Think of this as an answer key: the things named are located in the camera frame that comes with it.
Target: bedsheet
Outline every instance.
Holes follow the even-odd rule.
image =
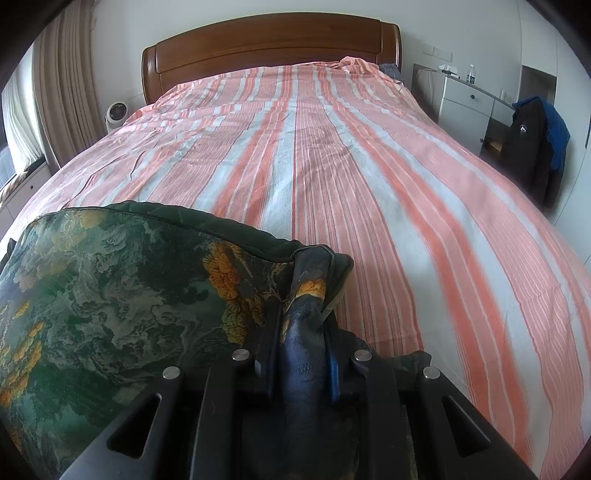
[[[37,216],[182,205],[355,259],[340,325],[386,355],[423,349],[543,479],[591,434],[591,279],[506,178],[363,60],[179,85],[68,163]]]

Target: cabinet drawer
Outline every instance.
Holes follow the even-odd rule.
[[[488,95],[449,77],[445,81],[443,98],[467,106],[487,116],[491,115],[492,105],[495,103]]]
[[[18,190],[10,196],[10,199],[7,202],[7,208],[13,218],[17,217],[31,197],[38,192],[50,177],[51,173],[49,172],[49,167],[45,164],[33,175],[27,178]]]
[[[454,140],[479,155],[490,117],[450,100],[441,102],[438,124]]]
[[[4,236],[12,225],[12,215],[6,207],[0,210],[0,239]]]

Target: window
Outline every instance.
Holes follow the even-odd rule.
[[[4,132],[4,118],[2,117],[2,102],[0,102],[0,188],[15,174],[12,157],[8,149],[6,133]]]

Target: small white fan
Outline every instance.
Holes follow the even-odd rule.
[[[107,133],[117,130],[129,118],[129,108],[123,102],[113,103],[105,115]]]

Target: green floral cushion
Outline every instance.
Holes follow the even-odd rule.
[[[63,472],[165,367],[206,367],[235,349],[270,298],[321,293],[326,307],[352,268],[326,247],[249,227],[243,248],[234,223],[219,235],[123,205],[62,210],[25,230],[0,275],[0,420],[41,479]],[[302,252],[310,265],[328,255],[331,273],[294,288]]]

